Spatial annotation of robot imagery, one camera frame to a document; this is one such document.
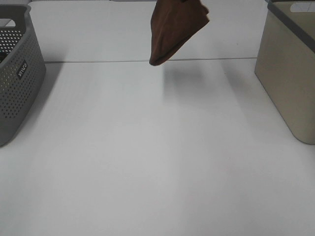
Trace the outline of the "brown towel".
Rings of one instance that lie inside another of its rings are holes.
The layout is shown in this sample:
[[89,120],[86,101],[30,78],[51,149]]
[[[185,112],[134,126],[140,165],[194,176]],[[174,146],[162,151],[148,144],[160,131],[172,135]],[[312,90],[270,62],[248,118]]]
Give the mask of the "brown towel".
[[209,9],[200,0],[158,0],[151,17],[149,64],[169,60],[193,35],[209,23]]

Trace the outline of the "beige plastic basket grey rim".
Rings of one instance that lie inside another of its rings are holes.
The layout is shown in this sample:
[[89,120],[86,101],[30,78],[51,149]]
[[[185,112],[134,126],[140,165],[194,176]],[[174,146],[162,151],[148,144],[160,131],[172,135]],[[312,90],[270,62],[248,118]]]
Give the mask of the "beige plastic basket grey rim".
[[292,135],[315,143],[315,14],[270,0],[255,74]]

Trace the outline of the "grey perforated plastic basket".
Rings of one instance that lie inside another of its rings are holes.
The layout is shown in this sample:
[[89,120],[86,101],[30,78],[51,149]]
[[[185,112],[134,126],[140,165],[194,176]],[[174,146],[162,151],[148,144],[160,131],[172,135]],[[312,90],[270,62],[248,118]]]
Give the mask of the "grey perforated plastic basket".
[[32,24],[31,7],[2,4],[0,29],[0,144],[9,143],[23,123],[42,86],[46,66]]

